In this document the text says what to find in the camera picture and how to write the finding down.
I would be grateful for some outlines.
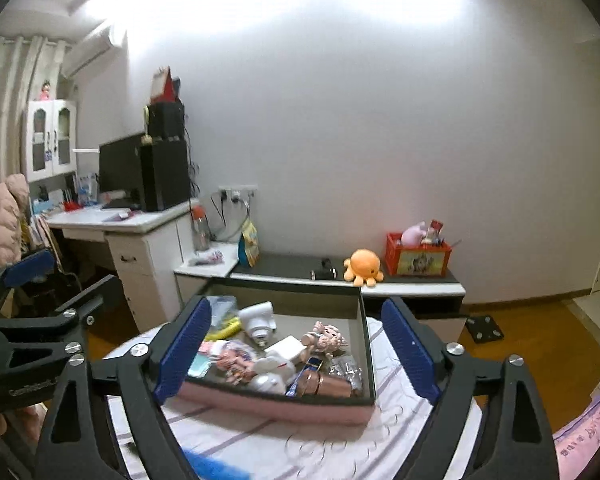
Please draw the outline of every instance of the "wooden floor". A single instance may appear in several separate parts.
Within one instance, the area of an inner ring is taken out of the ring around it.
[[[517,306],[490,314],[505,337],[476,344],[467,330],[460,341],[471,355],[502,361],[511,354],[525,359],[555,432],[580,415],[600,382],[600,346],[569,311],[568,302]]]
[[[96,314],[96,321],[89,327],[88,357],[95,361],[102,359],[123,342],[138,335],[136,322],[123,301],[108,312]]]

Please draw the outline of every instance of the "storage box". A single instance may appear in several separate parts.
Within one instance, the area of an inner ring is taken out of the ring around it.
[[[444,276],[452,248],[446,243],[440,247],[419,245],[403,247],[402,233],[386,236],[384,263],[391,276]]]
[[[239,308],[270,301],[277,330],[267,347],[289,335],[300,339],[314,328],[316,320],[336,326],[349,343],[347,353],[362,369],[363,391],[360,396],[348,398],[287,397],[233,386],[224,380],[223,374],[209,370],[203,378],[187,377],[179,396],[218,408],[308,424],[365,424],[371,418],[376,386],[359,288],[216,278],[199,294],[235,296]],[[238,338],[248,340],[244,332]]]

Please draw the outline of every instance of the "white wall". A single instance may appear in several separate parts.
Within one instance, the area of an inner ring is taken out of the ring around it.
[[[462,238],[467,301],[591,286],[600,77],[526,0],[147,0],[135,17],[128,54],[78,81],[80,147],[141,130],[169,64],[200,186],[258,184],[264,250],[382,253],[437,218]]]

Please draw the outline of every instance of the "toy figure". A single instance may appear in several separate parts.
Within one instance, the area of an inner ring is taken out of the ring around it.
[[[331,359],[333,352],[348,344],[340,330],[333,325],[325,326],[320,321],[315,322],[314,331],[304,334],[300,342],[306,346],[306,350],[302,351],[304,360],[307,360],[313,352],[322,352]]]
[[[247,345],[238,341],[217,341],[209,355],[219,370],[226,372],[229,384],[248,383],[255,376],[255,354]]]
[[[38,101],[49,101],[49,99],[51,99],[49,92],[51,92],[51,81],[49,81],[49,79],[45,79],[45,82],[42,83],[42,88],[40,89]]]
[[[347,270],[344,272],[344,279],[350,282],[353,280],[354,286],[363,286],[366,280],[366,286],[376,286],[376,282],[384,280],[384,274],[380,270],[380,258],[373,251],[368,249],[359,249],[344,260],[344,266]]]

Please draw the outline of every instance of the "baseboard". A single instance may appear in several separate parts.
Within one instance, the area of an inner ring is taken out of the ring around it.
[[[588,296],[589,294],[591,294],[591,289],[583,288],[582,290],[564,292],[563,294],[552,294],[550,296],[536,296],[535,298],[523,298],[522,300],[494,301],[492,303],[463,303],[460,312],[469,314],[471,312],[481,312],[483,310],[503,310],[506,308],[515,308],[518,306],[557,303],[559,301],[580,298],[581,296]]]
[[[587,316],[587,313],[578,305],[576,301],[570,301],[567,304],[569,312],[577,317],[580,322],[584,325],[584,328],[591,334],[596,343],[600,345],[600,327],[596,325],[593,320]]]

